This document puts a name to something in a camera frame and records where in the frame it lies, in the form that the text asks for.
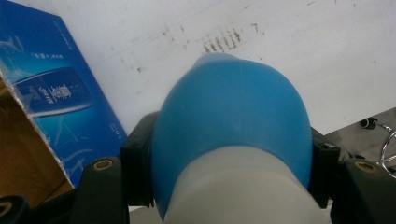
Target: metal ring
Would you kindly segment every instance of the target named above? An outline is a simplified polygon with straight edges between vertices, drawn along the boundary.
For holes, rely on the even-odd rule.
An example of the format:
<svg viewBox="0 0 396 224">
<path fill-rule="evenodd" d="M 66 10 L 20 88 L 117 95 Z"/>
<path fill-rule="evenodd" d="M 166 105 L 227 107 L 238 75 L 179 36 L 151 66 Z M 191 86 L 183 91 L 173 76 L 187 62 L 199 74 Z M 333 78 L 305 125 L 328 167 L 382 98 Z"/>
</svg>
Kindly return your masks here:
<svg viewBox="0 0 396 224">
<path fill-rule="evenodd" d="M 373 166 L 372 164 L 370 164 L 366 161 L 355 161 L 354 164 L 356 165 L 356 167 L 358 167 L 362 171 L 370 173 L 370 174 L 374 174 L 377 171 L 375 166 Z"/>
<path fill-rule="evenodd" d="M 387 171 L 387 173 L 392 176 L 393 178 L 396 178 L 396 175 L 391 172 L 390 170 L 388 170 L 388 167 L 385 165 L 385 152 L 387 151 L 387 147 L 388 144 L 390 142 L 391 139 L 393 139 L 393 137 L 396 135 L 396 131 L 392 132 L 388 135 L 387 139 L 384 142 L 384 145 L 381 148 L 381 155 L 379 158 L 379 164 L 381 164 L 382 167 L 384 167 L 384 169 Z"/>
<path fill-rule="evenodd" d="M 0 217 L 5 216 L 12 208 L 12 203 L 11 202 L 3 202 L 0 203 Z"/>
<path fill-rule="evenodd" d="M 93 169 L 97 171 L 103 171 L 107 170 L 113 165 L 112 160 L 104 159 L 104 160 L 99 160 L 93 165 Z"/>
</svg>

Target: black marks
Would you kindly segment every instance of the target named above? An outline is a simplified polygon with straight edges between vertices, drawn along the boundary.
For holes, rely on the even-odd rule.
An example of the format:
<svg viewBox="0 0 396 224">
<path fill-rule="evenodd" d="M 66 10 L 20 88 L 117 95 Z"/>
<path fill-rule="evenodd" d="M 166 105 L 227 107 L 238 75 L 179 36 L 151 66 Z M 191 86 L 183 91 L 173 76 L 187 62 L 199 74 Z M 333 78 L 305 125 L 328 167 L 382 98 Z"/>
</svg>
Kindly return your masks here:
<svg viewBox="0 0 396 224">
<path fill-rule="evenodd" d="M 237 29 L 222 30 L 220 28 L 220 34 L 212 37 L 211 35 L 205 35 L 201 38 L 204 43 L 205 53 L 210 52 L 226 52 L 228 50 L 236 49 L 241 43 L 241 34 L 238 33 Z"/>
<path fill-rule="evenodd" d="M 187 45 L 189 45 L 189 43 L 190 43 L 190 40 L 187 40 L 187 41 L 186 41 L 186 44 L 183 45 L 183 49 L 184 49 L 185 51 L 187 51 Z"/>
<path fill-rule="evenodd" d="M 229 49 L 236 49 L 236 44 L 235 41 L 233 40 L 233 34 L 230 31 L 228 31 L 228 37 L 230 37 L 231 43 L 233 44 L 233 46 Z"/>
<path fill-rule="evenodd" d="M 138 67 L 137 68 L 137 71 L 139 72 L 139 73 L 142 73 L 143 71 L 145 71 L 146 70 L 146 68 L 144 68 L 144 67 Z"/>
<path fill-rule="evenodd" d="M 228 39 L 224 35 L 223 35 L 223 40 L 224 40 L 225 46 L 227 46 L 227 48 L 229 49 L 230 45 L 228 44 Z"/>
<path fill-rule="evenodd" d="M 169 44 L 170 43 L 175 43 L 175 38 L 172 35 L 172 32 L 169 30 L 169 28 L 166 28 L 166 29 L 164 29 L 162 31 L 162 37 L 165 38 L 168 41 Z"/>
<path fill-rule="evenodd" d="M 206 53 L 210 53 L 210 49 L 207 47 L 206 43 L 204 43 L 204 48 Z"/>
<path fill-rule="evenodd" d="M 313 4 L 315 4 L 317 1 L 313 1 L 313 2 L 310 2 L 310 3 L 308 3 L 308 4 L 306 4 L 307 6 L 311 6 L 311 5 L 313 5 Z"/>
<path fill-rule="evenodd" d="M 257 23 L 251 23 L 251 26 L 253 26 L 256 29 L 256 32 L 259 32 L 259 25 Z"/>
<path fill-rule="evenodd" d="M 218 46 L 218 48 L 219 49 L 221 49 L 221 51 L 224 53 L 224 48 L 223 48 L 223 46 L 221 45 L 221 43 L 220 43 L 220 40 L 216 37 L 216 45 Z"/>
<path fill-rule="evenodd" d="M 238 42 L 241 42 L 241 35 L 238 34 L 235 29 L 233 29 L 233 34 L 235 35 L 236 39 L 238 40 Z"/>
</svg>

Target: cardboard box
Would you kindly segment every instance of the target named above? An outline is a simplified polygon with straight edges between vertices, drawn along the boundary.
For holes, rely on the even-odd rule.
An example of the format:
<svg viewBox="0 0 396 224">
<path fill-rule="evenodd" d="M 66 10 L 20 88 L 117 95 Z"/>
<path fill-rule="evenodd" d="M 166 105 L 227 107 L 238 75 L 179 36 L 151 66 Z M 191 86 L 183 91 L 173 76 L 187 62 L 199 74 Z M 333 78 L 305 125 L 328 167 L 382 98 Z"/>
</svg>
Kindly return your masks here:
<svg viewBox="0 0 396 224">
<path fill-rule="evenodd" d="M 22 195 L 34 207 L 71 185 L 2 83 L 0 79 L 0 197 Z"/>
<path fill-rule="evenodd" d="M 118 155 L 126 134 L 61 18 L 0 1 L 0 76 L 74 187 L 88 162 Z"/>
</svg>

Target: white table surface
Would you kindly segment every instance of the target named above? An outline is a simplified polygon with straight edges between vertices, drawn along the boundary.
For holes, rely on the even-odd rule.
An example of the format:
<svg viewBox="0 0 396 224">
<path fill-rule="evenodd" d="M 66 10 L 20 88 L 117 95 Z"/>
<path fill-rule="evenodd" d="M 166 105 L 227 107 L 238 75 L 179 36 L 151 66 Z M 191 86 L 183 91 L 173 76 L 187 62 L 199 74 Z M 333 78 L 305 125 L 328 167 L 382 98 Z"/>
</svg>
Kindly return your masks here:
<svg viewBox="0 0 396 224">
<path fill-rule="evenodd" d="M 208 51 L 266 63 L 330 133 L 396 106 L 393 0 L 15 0 L 64 19 L 125 131 Z"/>
</svg>

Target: white plastic base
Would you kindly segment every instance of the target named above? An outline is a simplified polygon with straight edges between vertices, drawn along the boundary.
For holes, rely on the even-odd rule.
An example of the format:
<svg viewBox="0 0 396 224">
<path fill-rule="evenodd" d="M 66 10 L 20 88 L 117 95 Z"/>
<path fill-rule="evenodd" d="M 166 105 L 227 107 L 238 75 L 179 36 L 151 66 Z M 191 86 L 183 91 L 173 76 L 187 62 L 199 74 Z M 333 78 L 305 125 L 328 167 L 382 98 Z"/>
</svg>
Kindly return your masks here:
<svg viewBox="0 0 396 224">
<path fill-rule="evenodd" d="M 290 169 L 254 147 L 223 147 L 180 175 L 164 223 L 325 223 Z"/>
</svg>

